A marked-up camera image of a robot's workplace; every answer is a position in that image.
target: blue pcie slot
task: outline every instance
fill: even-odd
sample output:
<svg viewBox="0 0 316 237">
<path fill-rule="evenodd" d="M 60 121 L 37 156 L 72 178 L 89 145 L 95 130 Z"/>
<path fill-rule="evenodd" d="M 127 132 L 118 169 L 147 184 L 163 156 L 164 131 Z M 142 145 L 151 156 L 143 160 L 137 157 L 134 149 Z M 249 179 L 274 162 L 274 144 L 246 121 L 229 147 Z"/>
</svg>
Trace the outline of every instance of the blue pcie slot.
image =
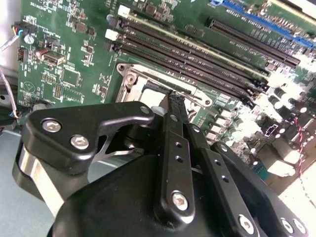
<svg viewBox="0 0 316 237">
<path fill-rule="evenodd" d="M 230 8 L 231 10 L 233 10 L 233 11 L 235 11 L 235 12 L 237 12 L 237 13 L 239 13 L 239 14 L 241 14 L 241 15 L 257 22 L 257 23 L 259 23 L 262 26 L 265 26 L 265 27 L 271 29 L 272 31 L 279 33 L 280 35 L 283 35 L 284 37 L 286 37 L 286 38 L 288 38 L 296 43 L 299 43 L 299 44 L 301 44 L 305 47 L 308 47 L 308 48 L 314 47 L 313 43 L 305 40 L 304 38 L 294 37 L 293 35 L 290 34 L 290 32 L 288 30 L 285 30 L 285 29 L 279 27 L 277 24 L 271 23 L 271 22 L 269 22 L 269 21 L 267 21 L 259 16 L 245 12 L 241 6 L 238 6 L 229 0 L 224 0 L 222 5 L 227 7 L 227 8 Z"/>
</svg>

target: black ram slot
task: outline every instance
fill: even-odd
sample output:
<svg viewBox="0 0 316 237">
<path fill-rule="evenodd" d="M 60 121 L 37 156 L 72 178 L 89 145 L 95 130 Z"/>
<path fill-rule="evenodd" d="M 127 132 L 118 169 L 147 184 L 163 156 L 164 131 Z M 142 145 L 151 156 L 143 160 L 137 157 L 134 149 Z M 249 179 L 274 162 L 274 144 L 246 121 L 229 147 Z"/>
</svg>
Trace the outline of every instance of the black ram slot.
<svg viewBox="0 0 316 237">
<path fill-rule="evenodd" d="M 240 90 L 237 87 L 234 87 L 228 83 L 216 80 L 213 77 L 206 77 L 203 74 L 197 75 L 197 72 L 188 72 L 184 69 L 182 69 L 181 67 L 179 67 L 179 65 L 176 64 L 176 62 L 172 59 L 167 59 L 167 57 L 165 57 L 164 55 L 161 55 L 157 52 L 146 52 L 144 49 L 141 48 L 135 48 L 132 47 L 130 45 L 122 45 L 121 47 L 121 52 L 123 53 L 127 53 L 127 54 L 133 54 L 136 55 L 138 57 L 141 57 L 143 59 L 146 59 L 148 61 L 151 61 L 155 64 L 158 64 L 168 70 L 170 70 L 173 73 L 177 73 L 177 74 L 181 74 L 184 77 L 191 79 L 191 80 L 196 80 L 199 82 L 202 82 L 208 86 L 213 87 L 214 89 L 221 91 L 225 94 L 228 94 L 234 98 L 238 98 L 239 100 L 245 100 L 248 99 L 249 96 L 245 91 Z"/>
<path fill-rule="evenodd" d="M 239 42 L 263 55 L 283 63 L 292 68 L 296 68 L 300 64 L 300 60 L 288 55 L 274 47 L 271 47 L 251 36 L 248 36 L 238 30 L 235 30 L 219 21 L 212 20 L 209 28 L 214 32 L 226 36 L 236 42 Z"/>
<path fill-rule="evenodd" d="M 239 75 L 241 77 L 244 77 L 248 80 L 253 80 L 253 77 L 251 75 L 249 75 L 248 73 L 238 69 L 238 68 L 235 68 L 229 64 L 225 64 L 215 58 L 212 58 L 210 57 L 207 52 L 202 52 L 200 49 L 198 48 L 195 48 L 195 47 L 192 47 L 191 45 L 188 45 L 188 44 L 185 44 L 185 43 L 182 43 L 180 41 L 177 41 L 175 39 L 172 39 L 172 38 L 169 38 L 168 36 L 166 35 L 163 35 L 161 33 L 158 33 L 156 31 L 153 31 L 152 29 L 149 29 L 148 27 L 146 26 L 143 26 L 143 25 L 140 25 L 140 24 L 137 24 L 135 22 L 131 22 L 131 21 L 127 21 L 124 23 L 123 25 L 123 28 L 125 29 L 125 31 L 130 31 L 131 29 L 133 30 L 137 30 L 137 31 L 140 31 L 142 32 L 143 34 L 146 34 L 146 35 L 149 35 L 157 40 L 160 40 L 166 44 L 169 44 L 169 45 L 172 45 L 173 47 L 176 47 L 176 48 L 179 48 L 179 49 L 182 49 L 184 51 L 186 51 L 187 53 L 190 53 L 191 55 L 194 55 L 196 57 L 199 57 L 199 58 L 202 58 L 204 59 L 205 61 L 211 63 L 211 64 L 214 64 L 218 67 L 221 67 L 222 69 L 224 70 L 227 70 L 227 71 L 230 71 L 231 73 L 234 73 L 236 75 Z M 268 75 L 266 72 L 264 71 L 260 71 L 260 73 L 264 74 L 264 75 Z"/>
<path fill-rule="evenodd" d="M 185 52 L 183 52 L 183 51 L 179 52 L 181 54 L 181 56 L 180 56 L 180 55 L 175 54 L 175 52 L 174 52 L 175 49 L 168 50 L 165 47 L 153 44 L 149 40 L 143 40 L 143 39 L 138 38 L 136 36 L 129 36 L 129 35 L 126 35 L 126 39 L 127 39 L 127 41 L 130 41 L 131 43 L 140 44 L 142 46 L 145 46 L 148 49 L 157 51 L 159 53 L 164 54 L 165 56 L 168 56 L 168 57 L 171 57 L 175 60 L 178 60 L 179 62 L 182 62 L 185 65 L 189 65 L 189 66 L 193 67 L 195 70 L 203 71 L 204 73 L 209 74 L 217 79 L 227 81 L 228 83 L 231 83 L 235 86 L 238 86 L 241 89 L 250 89 L 250 90 L 257 91 L 257 92 L 261 92 L 261 90 L 258 90 L 254 85 L 252 85 L 251 83 L 249 83 L 246 80 L 241 80 L 238 78 L 234 78 L 234 79 L 228 78 L 228 76 L 222 75 L 219 72 L 216 72 L 211 68 L 206 68 L 206 67 L 203 67 L 203 65 L 199 65 L 195 62 L 187 60 L 183 55 L 183 54 L 185 54 Z"/>
</svg>

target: connector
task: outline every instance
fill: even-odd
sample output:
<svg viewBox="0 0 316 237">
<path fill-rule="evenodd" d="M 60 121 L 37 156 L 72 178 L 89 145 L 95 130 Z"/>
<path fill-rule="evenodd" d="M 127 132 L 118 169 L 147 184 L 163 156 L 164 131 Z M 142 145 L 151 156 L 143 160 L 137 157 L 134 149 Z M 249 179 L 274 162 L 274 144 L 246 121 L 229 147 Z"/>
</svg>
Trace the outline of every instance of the connector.
<svg viewBox="0 0 316 237">
<path fill-rule="evenodd" d="M 20 35 L 30 35 L 38 32 L 37 26 L 31 25 L 30 23 L 20 21 L 15 22 L 14 25 L 12 25 L 16 29 L 16 33 Z"/>
<path fill-rule="evenodd" d="M 29 50 L 27 48 L 18 48 L 18 61 L 26 63 L 28 61 Z"/>
</svg>

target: red and black wire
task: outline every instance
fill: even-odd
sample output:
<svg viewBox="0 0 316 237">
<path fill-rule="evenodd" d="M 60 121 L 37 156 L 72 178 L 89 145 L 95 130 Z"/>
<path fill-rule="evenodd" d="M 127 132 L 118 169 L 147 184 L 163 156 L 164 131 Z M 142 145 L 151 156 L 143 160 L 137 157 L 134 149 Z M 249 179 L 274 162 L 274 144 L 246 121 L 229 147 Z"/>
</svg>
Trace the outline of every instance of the red and black wire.
<svg viewBox="0 0 316 237">
<path fill-rule="evenodd" d="M 305 189 L 305 186 L 304 186 L 303 179 L 302 179 L 302 174 L 303 174 L 302 164 L 303 164 L 303 161 L 304 161 L 303 160 L 303 157 L 304 157 L 304 154 L 303 154 L 303 139 L 304 139 L 303 132 L 304 132 L 304 130 L 303 130 L 302 126 L 299 124 L 298 118 L 295 118 L 294 122 L 295 122 L 295 125 L 298 127 L 298 133 L 299 133 L 299 154 L 300 154 L 300 158 L 299 158 L 298 166 L 297 166 L 299 179 L 301 181 L 302 188 L 303 188 L 303 191 L 305 193 L 306 198 L 309 200 L 310 204 L 316 209 L 316 205 L 312 201 L 310 196 L 308 195 L 308 193 L 307 193 L 307 191 Z"/>
</svg>

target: gray surface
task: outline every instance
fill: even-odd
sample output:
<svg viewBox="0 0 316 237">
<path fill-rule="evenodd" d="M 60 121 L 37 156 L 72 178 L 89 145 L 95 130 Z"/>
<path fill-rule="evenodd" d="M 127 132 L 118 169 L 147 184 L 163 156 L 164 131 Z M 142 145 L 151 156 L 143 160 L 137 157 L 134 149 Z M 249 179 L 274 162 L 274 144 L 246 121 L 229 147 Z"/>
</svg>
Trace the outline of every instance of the gray surface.
<svg viewBox="0 0 316 237">
<path fill-rule="evenodd" d="M 0 137 L 0 237 L 45 237 L 53 215 L 44 202 L 19 188 L 12 167 L 20 137 Z"/>
</svg>

